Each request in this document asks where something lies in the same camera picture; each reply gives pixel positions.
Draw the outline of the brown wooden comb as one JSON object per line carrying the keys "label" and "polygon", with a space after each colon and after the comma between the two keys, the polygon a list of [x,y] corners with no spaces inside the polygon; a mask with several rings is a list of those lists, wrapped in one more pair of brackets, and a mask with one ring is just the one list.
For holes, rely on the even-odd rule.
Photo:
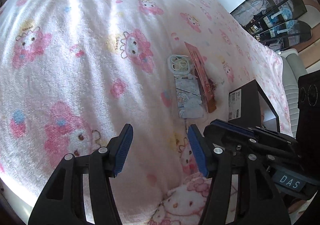
{"label": "brown wooden comb", "polygon": [[214,98],[207,102],[208,113],[213,113],[216,110],[216,101]]}

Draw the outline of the red poster card pack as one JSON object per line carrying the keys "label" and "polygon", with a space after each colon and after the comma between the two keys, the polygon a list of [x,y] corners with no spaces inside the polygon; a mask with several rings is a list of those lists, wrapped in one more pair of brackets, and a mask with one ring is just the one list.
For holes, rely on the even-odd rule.
{"label": "red poster card pack", "polygon": [[212,82],[210,79],[208,79],[208,76],[206,74],[206,70],[204,67],[204,61],[203,58],[197,49],[197,47],[185,42],[184,43],[186,48],[189,51],[191,60],[194,64],[196,75],[199,78],[202,90],[203,90],[203,96],[206,101],[206,107],[207,107],[207,102],[210,101],[210,99],[214,98],[214,92],[212,89]]}

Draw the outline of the grey padded headboard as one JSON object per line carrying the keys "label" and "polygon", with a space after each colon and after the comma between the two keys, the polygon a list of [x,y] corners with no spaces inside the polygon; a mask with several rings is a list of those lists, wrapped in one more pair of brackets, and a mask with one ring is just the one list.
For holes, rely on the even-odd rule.
{"label": "grey padded headboard", "polygon": [[296,137],[298,126],[299,109],[298,109],[298,79],[302,75],[306,75],[307,71],[299,57],[296,49],[288,49],[282,51],[281,59],[283,61],[283,87],[286,94],[286,100],[289,105],[289,116],[291,122],[291,131],[293,137]]}

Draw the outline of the clear cartoon phone case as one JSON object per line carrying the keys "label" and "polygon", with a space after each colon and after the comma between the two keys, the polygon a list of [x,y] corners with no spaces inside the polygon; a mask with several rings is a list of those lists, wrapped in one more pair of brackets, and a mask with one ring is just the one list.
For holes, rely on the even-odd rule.
{"label": "clear cartoon phone case", "polygon": [[186,55],[170,55],[168,69],[175,79],[177,108],[180,118],[197,119],[204,115],[199,82],[194,74],[194,65]]}

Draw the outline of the black glass display cabinet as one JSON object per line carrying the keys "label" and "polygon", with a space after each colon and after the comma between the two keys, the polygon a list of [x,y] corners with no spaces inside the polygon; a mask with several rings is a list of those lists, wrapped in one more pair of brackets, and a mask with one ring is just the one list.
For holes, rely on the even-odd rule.
{"label": "black glass display cabinet", "polygon": [[273,51],[283,51],[311,39],[303,0],[245,0],[231,15],[252,37]]}

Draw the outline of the black cardboard storage box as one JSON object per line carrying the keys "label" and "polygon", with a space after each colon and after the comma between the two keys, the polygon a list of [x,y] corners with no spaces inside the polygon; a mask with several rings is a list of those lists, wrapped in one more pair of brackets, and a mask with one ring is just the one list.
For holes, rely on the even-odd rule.
{"label": "black cardboard storage box", "polygon": [[228,122],[244,128],[280,131],[278,114],[256,80],[229,93]]}

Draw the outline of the pink bunny print blanket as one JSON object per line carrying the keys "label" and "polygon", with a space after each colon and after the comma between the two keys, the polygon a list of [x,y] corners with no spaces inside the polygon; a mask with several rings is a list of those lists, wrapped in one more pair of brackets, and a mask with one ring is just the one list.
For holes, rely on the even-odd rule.
{"label": "pink bunny print blanket", "polygon": [[112,180],[123,224],[148,224],[167,192],[198,173],[187,128],[228,119],[225,105],[179,117],[170,55],[220,63],[228,93],[256,80],[290,135],[283,61],[218,0],[7,0],[1,7],[1,180],[34,205],[64,155],[134,138]]}

